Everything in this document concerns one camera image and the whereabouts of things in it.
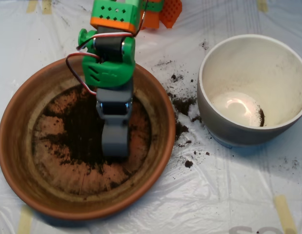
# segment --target masking tape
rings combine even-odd
[[[23,205],[20,212],[20,221],[17,234],[30,234],[32,216],[32,210],[30,207]]]
[[[52,13],[52,0],[43,0],[43,15],[50,15]]]
[[[257,8],[261,12],[268,12],[268,5],[266,0],[257,0]]]
[[[289,210],[286,197],[284,195],[275,196],[274,205],[277,209],[284,234],[297,234],[297,229]]]
[[[28,8],[26,9],[26,13],[32,13],[35,11],[36,5],[38,4],[38,0],[30,0],[28,1]]]

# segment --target plastic sheet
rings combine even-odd
[[[136,40],[136,62],[176,95],[173,99],[196,96],[204,56],[230,36],[274,37],[302,57],[302,0],[182,2],[173,29],[144,30]],[[268,11],[260,11],[258,2],[266,2]],[[80,29],[91,29],[92,3],[0,0],[0,119],[23,82],[74,51]],[[196,105],[190,105],[188,115],[179,113],[189,131],[180,135],[162,176],[135,204],[109,218],[66,222],[32,211],[25,228],[19,223],[24,203],[0,169],[0,234],[20,233],[20,227],[31,234],[279,234],[283,229],[273,197],[280,194],[302,233],[302,118],[267,144],[227,149],[193,119],[198,114]],[[190,168],[187,160],[193,163]]]

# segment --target green bracket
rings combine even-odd
[[[127,37],[123,45],[123,61],[106,61],[98,63],[96,58],[85,56],[83,71],[88,85],[99,88],[113,88],[127,83],[135,70],[135,39]]]
[[[141,0],[127,0],[125,3],[112,0],[95,0],[92,17],[128,22],[139,26]]]
[[[145,6],[146,6],[146,2],[143,1],[141,10],[144,10]],[[147,11],[160,12],[162,11],[163,6],[164,6],[164,0],[162,0],[161,2],[149,1],[147,5]]]

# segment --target orange block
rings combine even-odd
[[[180,0],[165,0],[160,12],[160,20],[166,28],[172,28],[181,12],[182,3]]]
[[[144,28],[159,28],[160,25],[160,14],[159,12],[146,11],[145,19],[143,20]]]
[[[97,26],[105,26],[109,28],[122,29],[130,33],[136,32],[136,27],[131,23],[115,21],[113,19],[102,19],[99,17],[91,17],[91,26],[94,28],[97,28]]]

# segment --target gray 3d-printed part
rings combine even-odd
[[[102,131],[104,156],[127,157],[129,155],[128,123],[132,114],[133,81],[117,90],[97,89],[97,111],[105,120]]]

